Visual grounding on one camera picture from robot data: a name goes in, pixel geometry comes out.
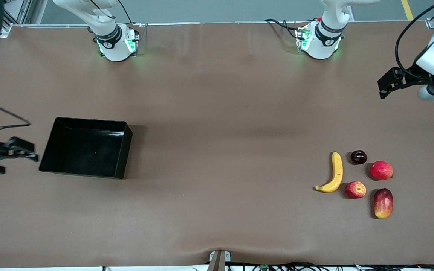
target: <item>apple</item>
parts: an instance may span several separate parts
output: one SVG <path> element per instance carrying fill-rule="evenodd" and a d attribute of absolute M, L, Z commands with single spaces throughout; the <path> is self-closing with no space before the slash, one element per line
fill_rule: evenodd
<path fill-rule="evenodd" d="M 366 187 L 362 182 L 354 181 L 346 185 L 344 191 L 351 199 L 359 199 L 366 195 Z"/>
<path fill-rule="evenodd" d="M 376 161 L 371 165 L 369 173 L 374 178 L 384 181 L 393 178 L 393 167 L 385 161 Z"/>

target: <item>gray floor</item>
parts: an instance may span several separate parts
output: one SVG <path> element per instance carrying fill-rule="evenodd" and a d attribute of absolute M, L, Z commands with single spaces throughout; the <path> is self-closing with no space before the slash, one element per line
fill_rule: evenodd
<path fill-rule="evenodd" d="M 121 0 L 131 19 L 140 23 L 263 21 L 268 18 L 305 21 L 322 15 L 318 0 Z M 434 0 L 408 0 L 416 16 Z M 128 19 L 120 5 L 110 9 L 118 22 Z M 41 24 L 81 24 L 74 14 L 48 0 Z M 353 7 L 355 20 L 406 20 L 401 0 L 381 0 Z"/>

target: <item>yellow banana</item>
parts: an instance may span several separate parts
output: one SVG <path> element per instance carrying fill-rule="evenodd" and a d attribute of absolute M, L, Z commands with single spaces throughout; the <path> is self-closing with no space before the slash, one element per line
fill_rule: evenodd
<path fill-rule="evenodd" d="M 323 185 L 323 186 L 316 186 L 316 190 L 324 192 L 324 193 L 331 193 L 336 190 L 338 190 L 339 185 L 342 181 L 342 159 L 339 153 L 333 152 L 333 155 L 331 156 L 331 160 L 333 162 L 333 179 Z"/>

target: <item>brown table surface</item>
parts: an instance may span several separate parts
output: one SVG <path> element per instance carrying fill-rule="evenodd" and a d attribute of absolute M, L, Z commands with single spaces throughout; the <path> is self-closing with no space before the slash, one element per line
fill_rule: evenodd
<path fill-rule="evenodd" d="M 405 23 L 353 23 L 328 60 L 296 54 L 267 24 L 151 26 L 139 56 L 102 59 L 86 29 L 14 28 L 0 48 L 0 105 L 29 118 L 19 136 L 43 154 L 58 116 L 124 120 L 134 132 L 125 180 L 38 171 L 4 161 L 0 267 L 205 262 L 434 264 L 434 102 L 417 88 L 380 100 Z M 429 41 L 403 38 L 409 65 Z M 0 125 L 14 123 L 0 113 Z M 363 149 L 395 176 L 344 163 L 363 199 L 331 176 L 330 153 Z M 394 195 L 375 219 L 372 192 Z"/>

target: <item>black plastic bin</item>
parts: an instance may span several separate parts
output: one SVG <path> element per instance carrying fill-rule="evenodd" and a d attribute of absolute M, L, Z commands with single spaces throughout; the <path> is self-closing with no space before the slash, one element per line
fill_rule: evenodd
<path fill-rule="evenodd" d="M 122 179 L 132 134 L 126 122 L 58 117 L 40 171 Z"/>

